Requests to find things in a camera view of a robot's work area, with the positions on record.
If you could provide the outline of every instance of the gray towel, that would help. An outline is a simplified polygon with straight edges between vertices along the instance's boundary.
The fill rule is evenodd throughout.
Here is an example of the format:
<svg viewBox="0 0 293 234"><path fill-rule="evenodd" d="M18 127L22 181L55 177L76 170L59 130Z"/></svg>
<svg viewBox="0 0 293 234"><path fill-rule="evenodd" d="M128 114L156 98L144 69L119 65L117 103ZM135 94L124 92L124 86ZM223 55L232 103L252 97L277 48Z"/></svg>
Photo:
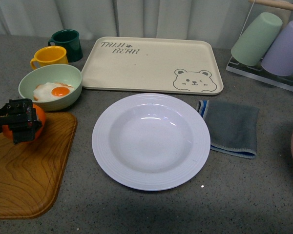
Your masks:
<svg viewBox="0 0 293 234"><path fill-rule="evenodd" d="M256 157L258 108L203 100L196 110L209 129L211 150L249 159Z"/></svg>

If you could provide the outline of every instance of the egg yolk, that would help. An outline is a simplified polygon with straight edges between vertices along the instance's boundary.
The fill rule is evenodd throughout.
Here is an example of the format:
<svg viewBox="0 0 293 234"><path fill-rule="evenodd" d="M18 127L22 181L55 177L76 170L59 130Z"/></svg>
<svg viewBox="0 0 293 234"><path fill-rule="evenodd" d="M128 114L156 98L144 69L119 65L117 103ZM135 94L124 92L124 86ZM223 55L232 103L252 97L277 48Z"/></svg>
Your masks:
<svg viewBox="0 0 293 234"><path fill-rule="evenodd" d="M69 94L69 89L66 87L56 87L56 88L52 89L51 93L54 96L61 97L61 96L65 96L65 95Z"/></svg>

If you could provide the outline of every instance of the countertop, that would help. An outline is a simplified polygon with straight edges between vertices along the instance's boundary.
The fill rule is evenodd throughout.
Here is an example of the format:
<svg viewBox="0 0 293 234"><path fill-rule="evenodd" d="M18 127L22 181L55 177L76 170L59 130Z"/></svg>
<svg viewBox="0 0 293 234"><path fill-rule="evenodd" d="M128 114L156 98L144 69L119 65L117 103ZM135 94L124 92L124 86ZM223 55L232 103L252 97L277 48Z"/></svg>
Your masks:
<svg viewBox="0 0 293 234"><path fill-rule="evenodd" d="M20 99L18 84L48 38L0 35L0 108ZM81 40L82 70L95 40ZM224 83L216 96L169 94L195 108L224 100L259 108L257 157L211 151L202 170L170 190L143 192L111 179L98 165L91 136L100 114L137 92L83 89L63 111L78 127L60 191L42 216L0 220L0 233L285 233L293 234L293 92L226 71L230 50L214 49Z"/></svg>

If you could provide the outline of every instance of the orange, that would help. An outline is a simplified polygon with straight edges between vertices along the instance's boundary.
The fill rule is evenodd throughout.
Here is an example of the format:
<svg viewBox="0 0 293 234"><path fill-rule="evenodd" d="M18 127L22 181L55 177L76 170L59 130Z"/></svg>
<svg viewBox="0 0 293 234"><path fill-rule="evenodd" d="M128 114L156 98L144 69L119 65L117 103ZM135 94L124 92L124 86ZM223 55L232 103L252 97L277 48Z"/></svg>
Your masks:
<svg viewBox="0 0 293 234"><path fill-rule="evenodd" d="M35 140L36 140L40 136L40 134L41 134L41 132L43 130L43 127L44 127L44 124L45 124L45 121L46 121L46 116L45 116L44 110L41 107L37 106L36 104L33 104L33 108L36 109L36 114L37 114L39 120L41 120L41 122L42 122L42 127L35 134ZM13 140L13 133L9 129L9 125L3 125L2 126L2 133L6 138L8 138L10 140Z"/></svg>

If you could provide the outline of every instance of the white plate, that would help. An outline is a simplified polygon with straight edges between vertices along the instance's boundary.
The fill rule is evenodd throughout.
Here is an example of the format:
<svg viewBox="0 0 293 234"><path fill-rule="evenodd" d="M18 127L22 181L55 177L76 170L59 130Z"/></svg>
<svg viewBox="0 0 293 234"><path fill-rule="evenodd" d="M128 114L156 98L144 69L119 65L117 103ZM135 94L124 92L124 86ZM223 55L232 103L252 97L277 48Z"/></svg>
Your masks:
<svg viewBox="0 0 293 234"><path fill-rule="evenodd" d="M108 107L96 122L92 149L101 168L128 187L179 186L204 166L210 136L202 117L163 94L137 94Z"/></svg>

